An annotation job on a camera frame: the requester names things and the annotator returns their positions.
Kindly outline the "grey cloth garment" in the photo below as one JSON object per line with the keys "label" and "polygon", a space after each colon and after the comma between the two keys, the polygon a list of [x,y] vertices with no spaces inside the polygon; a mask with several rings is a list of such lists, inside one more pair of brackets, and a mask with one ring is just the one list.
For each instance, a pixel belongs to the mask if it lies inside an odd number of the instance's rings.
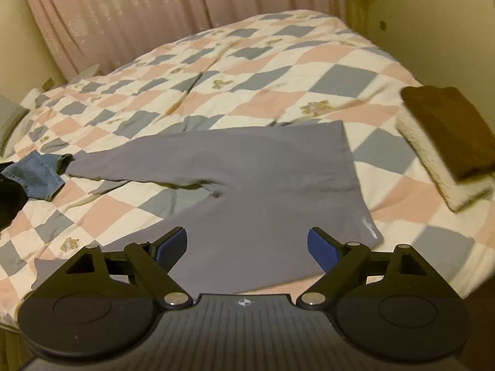
{"label": "grey cloth garment", "polygon": [[248,292],[319,272],[310,229],[376,247],[383,235],[361,192],[342,122],[236,127],[140,137],[79,153],[68,175],[208,191],[207,198],[104,246],[154,242],[182,227],[184,257],[172,277],[191,295]]}

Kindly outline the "cream fleece folded blanket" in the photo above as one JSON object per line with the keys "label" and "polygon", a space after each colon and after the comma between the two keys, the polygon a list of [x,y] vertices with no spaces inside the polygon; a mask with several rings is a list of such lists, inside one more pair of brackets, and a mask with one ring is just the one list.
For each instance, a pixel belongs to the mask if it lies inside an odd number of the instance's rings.
{"label": "cream fleece folded blanket", "polygon": [[494,176],[491,174],[472,176],[466,181],[456,181],[422,125],[404,106],[398,110],[395,125],[415,150],[452,212],[458,212],[494,192]]}

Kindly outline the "blue denim jeans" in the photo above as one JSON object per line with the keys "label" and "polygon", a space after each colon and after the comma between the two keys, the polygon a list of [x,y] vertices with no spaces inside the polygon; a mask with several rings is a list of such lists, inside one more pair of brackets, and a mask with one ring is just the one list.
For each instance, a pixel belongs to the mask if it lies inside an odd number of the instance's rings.
{"label": "blue denim jeans", "polygon": [[1,171],[3,177],[19,184],[28,198],[52,201],[66,182],[61,177],[74,160],[72,154],[41,154],[31,151]]}

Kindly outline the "black garment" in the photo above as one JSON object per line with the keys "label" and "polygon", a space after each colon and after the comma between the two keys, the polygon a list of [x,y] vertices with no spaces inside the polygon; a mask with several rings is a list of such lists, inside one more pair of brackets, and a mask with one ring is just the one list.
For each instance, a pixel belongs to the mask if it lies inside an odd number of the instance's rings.
{"label": "black garment", "polygon": [[[1,172],[13,165],[13,162],[1,163]],[[28,201],[27,187],[25,180],[12,170],[7,171],[7,175],[1,173],[0,185],[0,222],[1,230],[6,229],[16,218],[18,212]]]}

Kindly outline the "brown folded garment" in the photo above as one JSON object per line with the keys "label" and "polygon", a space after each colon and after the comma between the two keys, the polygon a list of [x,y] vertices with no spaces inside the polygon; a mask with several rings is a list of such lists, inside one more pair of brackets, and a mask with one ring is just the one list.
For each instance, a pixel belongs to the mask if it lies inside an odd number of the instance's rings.
{"label": "brown folded garment", "polygon": [[461,91],[407,86],[401,97],[457,182],[494,172],[494,134]]}

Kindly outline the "grey pillow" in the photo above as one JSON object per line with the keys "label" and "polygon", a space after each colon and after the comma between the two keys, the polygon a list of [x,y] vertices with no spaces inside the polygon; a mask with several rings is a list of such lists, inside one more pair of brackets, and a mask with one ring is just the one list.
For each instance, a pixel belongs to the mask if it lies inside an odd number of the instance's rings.
{"label": "grey pillow", "polygon": [[22,105],[16,104],[5,96],[0,96],[0,148],[4,155],[9,138],[13,130],[24,119],[29,110]]}

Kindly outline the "pink blue checkered quilt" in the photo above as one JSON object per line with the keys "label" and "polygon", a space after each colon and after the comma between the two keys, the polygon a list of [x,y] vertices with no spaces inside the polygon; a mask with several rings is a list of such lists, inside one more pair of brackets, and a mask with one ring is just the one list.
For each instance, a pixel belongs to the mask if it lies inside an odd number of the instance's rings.
{"label": "pink blue checkered quilt", "polygon": [[382,249],[415,246],[466,296],[494,272],[494,201],[448,209],[399,134],[416,79],[340,19],[258,15],[160,46],[112,73],[40,95],[8,151],[100,151],[162,131],[344,122]]}

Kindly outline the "pink curtain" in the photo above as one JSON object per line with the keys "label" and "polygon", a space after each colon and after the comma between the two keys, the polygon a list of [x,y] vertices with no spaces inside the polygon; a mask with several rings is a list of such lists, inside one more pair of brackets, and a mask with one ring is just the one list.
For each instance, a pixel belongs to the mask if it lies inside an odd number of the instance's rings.
{"label": "pink curtain", "polygon": [[103,73],[160,45],[259,14],[309,9],[338,18],[345,0],[27,0],[66,79]]}

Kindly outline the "wall socket plate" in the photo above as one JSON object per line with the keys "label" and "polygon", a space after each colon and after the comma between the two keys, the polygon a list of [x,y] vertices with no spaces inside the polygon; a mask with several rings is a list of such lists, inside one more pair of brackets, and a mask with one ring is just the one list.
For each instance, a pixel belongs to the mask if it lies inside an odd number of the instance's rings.
{"label": "wall socket plate", "polygon": [[49,91],[54,87],[54,80],[52,78],[48,78],[42,85],[43,91]]}

